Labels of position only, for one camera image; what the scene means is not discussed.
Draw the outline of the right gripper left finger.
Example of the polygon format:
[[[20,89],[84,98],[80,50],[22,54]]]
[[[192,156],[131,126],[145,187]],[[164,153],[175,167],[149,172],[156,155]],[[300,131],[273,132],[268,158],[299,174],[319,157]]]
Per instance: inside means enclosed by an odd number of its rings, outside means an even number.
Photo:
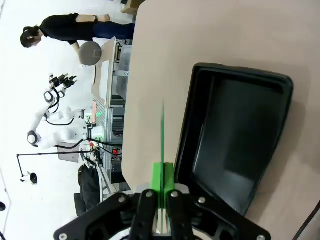
[[[153,225],[158,209],[164,206],[164,163],[152,168],[150,188],[139,194],[137,211],[131,225],[132,240],[149,240],[153,237]]]

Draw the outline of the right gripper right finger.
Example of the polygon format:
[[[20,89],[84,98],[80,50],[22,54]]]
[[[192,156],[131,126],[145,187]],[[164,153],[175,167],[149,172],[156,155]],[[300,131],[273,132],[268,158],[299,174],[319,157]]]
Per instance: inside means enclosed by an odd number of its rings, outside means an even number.
[[[175,183],[174,164],[164,164],[164,206],[173,240],[193,240],[194,233],[185,203],[190,191],[186,185]]]

